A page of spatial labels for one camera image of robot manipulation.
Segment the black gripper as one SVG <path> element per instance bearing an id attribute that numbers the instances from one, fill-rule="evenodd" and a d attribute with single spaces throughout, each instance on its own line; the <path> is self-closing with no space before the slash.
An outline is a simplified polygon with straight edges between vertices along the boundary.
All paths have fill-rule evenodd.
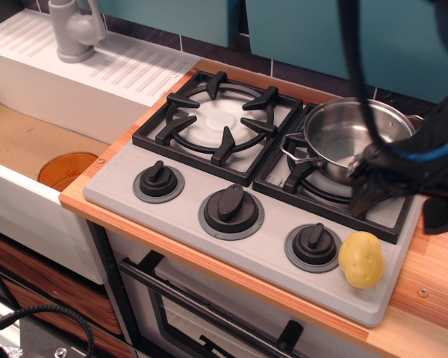
<path id="1" fill-rule="evenodd" d="M 367 167 L 371 175 L 364 175 Z M 411 137 L 387 144 L 373 143 L 349 164 L 346 179 L 352 183 L 348 206 L 360 217 L 391 194 L 421 194 L 426 234 L 448 232 L 448 96 L 437 104 Z"/>

